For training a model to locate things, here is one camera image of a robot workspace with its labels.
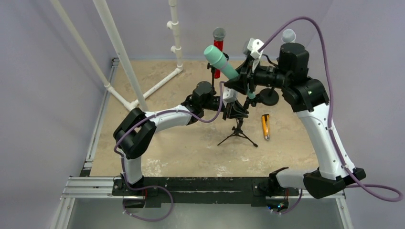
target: black base bar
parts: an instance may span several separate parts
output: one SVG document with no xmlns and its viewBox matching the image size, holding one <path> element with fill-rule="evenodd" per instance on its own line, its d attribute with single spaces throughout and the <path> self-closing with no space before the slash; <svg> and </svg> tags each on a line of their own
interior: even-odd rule
<svg viewBox="0 0 405 229">
<path fill-rule="evenodd" d="M 143 187 L 165 187 L 175 203 L 193 204 L 250 204 L 266 207 L 266 197 L 285 196 L 286 189 L 273 190 L 269 177 L 144 177 Z M 289 188 L 289 196 L 298 196 L 298 190 Z M 129 190 L 121 178 L 114 180 L 113 196 L 144 196 L 142 191 Z M 161 189 L 148 189 L 146 208 L 159 208 L 170 203 L 168 194 Z"/>
</svg>

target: tripod stand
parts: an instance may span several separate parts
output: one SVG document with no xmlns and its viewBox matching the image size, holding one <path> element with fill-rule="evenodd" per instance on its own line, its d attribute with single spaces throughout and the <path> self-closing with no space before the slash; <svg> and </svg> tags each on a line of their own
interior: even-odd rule
<svg viewBox="0 0 405 229">
<path fill-rule="evenodd" d="M 236 136 L 236 137 L 246 138 L 255 147 L 258 147 L 258 145 L 256 143 L 254 143 L 252 140 L 250 140 L 250 138 L 243 133 L 243 130 L 241 129 L 242 125 L 243 125 L 243 118 L 237 118 L 236 119 L 236 127 L 232 127 L 232 130 L 234 132 L 231 135 L 229 135 L 228 137 L 226 137 L 222 142 L 226 141 L 230 137 Z"/>
</svg>

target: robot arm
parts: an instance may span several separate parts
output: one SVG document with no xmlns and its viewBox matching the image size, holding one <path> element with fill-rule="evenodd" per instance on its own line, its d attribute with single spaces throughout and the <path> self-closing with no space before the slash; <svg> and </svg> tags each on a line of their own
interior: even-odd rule
<svg viewBox="0 0 405 229">
<path fill-rule="evenodd" d="M 190 125 L 197 121 L 191 114 L 201 118 L 204 116 L 204 109 L 223 112 L 223 119 L 247 117 L 247 111 L 236 100 L 235 92 L 225 89 L 223 93 L 223 104 L 220 106 L 220 97 L 214 96 L 213 87 L 209 82 L 200 82 L 183 103 L 180 105 L 157 112 L 143 112 L 139 108 L 133 109 L 122 121 L 114 132 L 116 142 L 135 124 L 149 118 L 140 125 L 140 128 L 132 131 L 119 145 L 118 150 L 124 155 L 123 167 L 126 178 L 130 185 L 140 185 L 143 178 L 141 170 L 141 156 L 147 150 L 150 141 L 155 133 L 180 125 Z"/>
<path fill-rule="evenodd" d="M 308 51 L 298 43 L 283 44 L 280 48 L 278 65 L 270 67 L 257 64 L 257 59 L 261 56 L 261 53 L 257 52 L 257 47 L 248 46 L 247 49 L 246 61 L 236 69 L 238 77 L 226 82 L 225 86 L 242 94 L 254 92 L 257 85 L 280 88 L 282 96 L 305 126 L 319 163 L 319 168 L 310 172 L 282 168 L 270 174 L 270 179 L 273 179 L 271 183 L 275 187 L 306 189 L 315 198 L 332 195 L 353 184 L 354 181 L 339 160 L 329 135 L 327 125 L 329 98 L 326 90 L 319 80 L 307 76 Z M 250 100 L 251 104 L 268 105 L 266 101 L 274 94 L 263 91 Z M 331 128 L 343 153 L 346 168 L 359 180 L 365 178 L 364 170 L 356 168 L 344 150 L 333 122 Z"/>
</svg>

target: sandy floor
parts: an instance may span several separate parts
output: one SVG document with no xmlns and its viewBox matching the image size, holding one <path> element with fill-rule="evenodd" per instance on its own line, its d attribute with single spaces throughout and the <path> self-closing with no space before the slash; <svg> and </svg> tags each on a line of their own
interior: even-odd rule
<svg viewBox="0 0 405 229">
<path fill-rule="evenodd" d="M 241 62 L 231 62 L 238 66 Z M 176 67 L 174 61 L 133 61 L 135 73 L 143 92 L 147 91 Z M 211 81 L 206 62 L 185 61 L 184 71 L 175 76 L 147 99 L 150 111 L 177 106 L 191 94 L 200 81 Z M 129 101 L 136 99 L 131 85 L 120 65 L 115 78 L 116 90 Z M 308 134 L 291 107 L 283 100 L 269 107 L 259 104 L 249 109 L 242 130 L 255 141 L 232 137 L 217 144 L 232 133 L 235 120 L 222 120 L 222 115 L 210 124 L 195 123 L 178 126 L 154 135 L 148 150 L 142 156 L 142 170 L 146 176 L 200 176 L 241 177 L 267 176 L 280 167 L 317 168 L 315 152 Z M 243 104 L 245 97 L 239 95 Z M 261 115 L 270 114 L 271 140 L 263 138 Z M 106 118 L 97 146 L 91 176 L 116 176 L 121 171 L 119 157 L 113 152 L 113 132 L 128 114 L 124 106 L 110 97 Z M 204 119 L 213 117 L 206 111 Z"/>
</svg>

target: microphone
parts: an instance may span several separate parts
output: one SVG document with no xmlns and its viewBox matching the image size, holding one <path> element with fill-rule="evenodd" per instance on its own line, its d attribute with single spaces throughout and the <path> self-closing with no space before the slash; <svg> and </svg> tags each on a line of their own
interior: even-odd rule
<svg viewBox="0 0 405 229">
<path fill-rule="evenodd" d="M 281 40 L 283 43 L 295 43 L 296 34 L 292 29 L 286 29 L 283 31 L 283 37 Z"/>
<path fill-rule="evenodd" d="M 213 32 L 214 46 L 217 47 L 221 52 L 222 52 L 222 48 L 224 46 L 225 35 L 226 35 L 225 29 L 221 28 L 221 27 L 215 28 L 215 30 Z M 220 76 L 221 76 L 221 72 L 218 69 L 215 70 L 214 78 L 218 79 Z"/>
<path fill-rule="evenodd" d="M 221 71 L 228 79 L 238 77 L 238 72 L 226 60 L 225 55 L 217 47 L 210 45 L 204 50 L 204 56 L 217 70 Z"/>
</svg>

